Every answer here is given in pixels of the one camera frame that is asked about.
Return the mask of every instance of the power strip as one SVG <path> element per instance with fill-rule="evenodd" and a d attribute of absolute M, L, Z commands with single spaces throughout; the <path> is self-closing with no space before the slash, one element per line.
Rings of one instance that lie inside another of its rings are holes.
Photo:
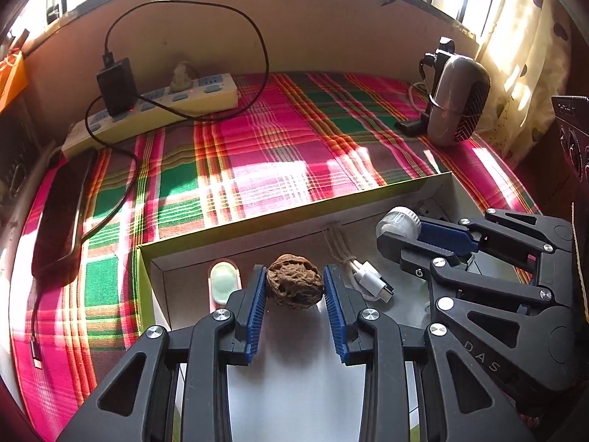
<path fill-rule="evenodd" d="M 237 87 L 229 73 L 195 79 L 191 88 L 178 93 L 171 93 L 170 87 L 167 87 L 143 96 L 192 116 L 236 108 L 238 99 Z M 91 116 L 88 123 L 93 134 L 113 144 L 181 120 L 181 116 L 138 100 L 135 107 L 126 113 L 111 117 L 104 110 Z M 72 159 L 89 148 L 101 147 L 90 137 L 82 120 L 72 128 L 61 151 L 67 159 Z"/>

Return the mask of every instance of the white curtain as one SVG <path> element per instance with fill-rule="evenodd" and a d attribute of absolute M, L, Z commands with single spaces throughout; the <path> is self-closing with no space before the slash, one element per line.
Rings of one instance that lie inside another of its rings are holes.
<path fill-rule="evenodd" d="M 570 19 L 557 0 L 500 0 L 476 60 L 491 92 L 476 132 L 514 168 L 554 120 L 550 97 L 565 89 Z"/>

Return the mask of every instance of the beige wall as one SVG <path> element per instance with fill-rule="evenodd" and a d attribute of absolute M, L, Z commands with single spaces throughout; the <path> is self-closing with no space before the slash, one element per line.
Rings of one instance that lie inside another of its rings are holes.
<path fill-rule="evenodd" d="M 148 0 L 112 0 L 61 28 L 27 57 L 25 98 L 46 133 L 62 140 L 98 96 L 104 35 L 123 11 Z M 388 0 L 203 0 L 246 12 L 259 26 L 270 70 L 370 73 L 417 81 L 417 64 L 441 36 L 474 56 L 469 36 L 406 2 Z M 176 63 L 190 60 L 201 75 L 263 71 L 257 36 L 239 15 L 219 8 L 142 8 L 114 30 L 116 59 L 131 60 L 141 92 L 169 84 Z"/>

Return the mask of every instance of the black power adapter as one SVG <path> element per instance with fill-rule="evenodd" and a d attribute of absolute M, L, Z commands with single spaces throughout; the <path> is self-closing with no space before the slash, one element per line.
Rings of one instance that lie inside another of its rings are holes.
<path fill-rule="evenodd" d="M 135 106 L 137 88 L 129 58 L 115 62 L 112 53 L 102 58 L 104 69 L 96 75 L 96 80 L 108 114 L 114 117 Z"/>

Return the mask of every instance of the smartphone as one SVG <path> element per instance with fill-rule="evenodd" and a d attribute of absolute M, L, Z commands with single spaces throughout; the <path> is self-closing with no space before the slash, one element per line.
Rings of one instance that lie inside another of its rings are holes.
<path fill-rule="evenodd" d="M 88 184 L 96 150 L 61 166 L 51 183 L 33 249 L 32 276 L 40 284 L 66 285 L 78 274 Z"/>

